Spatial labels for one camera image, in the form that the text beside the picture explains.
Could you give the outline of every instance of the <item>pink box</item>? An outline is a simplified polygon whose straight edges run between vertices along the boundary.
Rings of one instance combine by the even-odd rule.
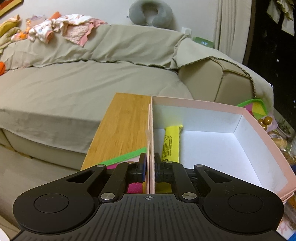
[[[179,157],[185,168],[203,164],[276,193],[286,201],[296,176],[275,143],[241,107],[152,96],[148,117],[147,193],[155,193],[154,153],[164,128],[183,125]]]

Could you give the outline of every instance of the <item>yellow wrapper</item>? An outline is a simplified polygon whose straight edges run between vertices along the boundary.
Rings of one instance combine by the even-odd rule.
[[[163,141],[163,152],[161,160],[179,162],[179,144],[180,144],[180,126],[169,126],[165,129],[165,137]],[[171,193],[172,188],[169,183],[156,183],[155,193]]]
[[[163,141],[163,153],[161,160],[179,162],[179,144],[180,144],[180,126],[169,126],[165,129],[165,137]]]

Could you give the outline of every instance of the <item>neck pillow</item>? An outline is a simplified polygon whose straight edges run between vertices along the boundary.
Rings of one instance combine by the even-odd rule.
[[[153,7],[158,14],[152,21],[152,25],[156,28],[167,28],[172,19],[173,12],[169,5],[160,0],[138,0],[134,2],[129,9],[130,20],[136,25],[148,26],[144,16],[143,9],[145,7]]]

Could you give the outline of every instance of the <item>floor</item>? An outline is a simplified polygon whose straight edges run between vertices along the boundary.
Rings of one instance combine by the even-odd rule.
[[[0,145],[0,216],[17,226],[12,206],[21,193],[75,172],[73,169],[24,157]]]

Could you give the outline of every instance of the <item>wooden board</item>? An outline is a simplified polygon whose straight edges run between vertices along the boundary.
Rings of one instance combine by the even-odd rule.
[[[116,93],[81,170],[147,146],[150,96]]]

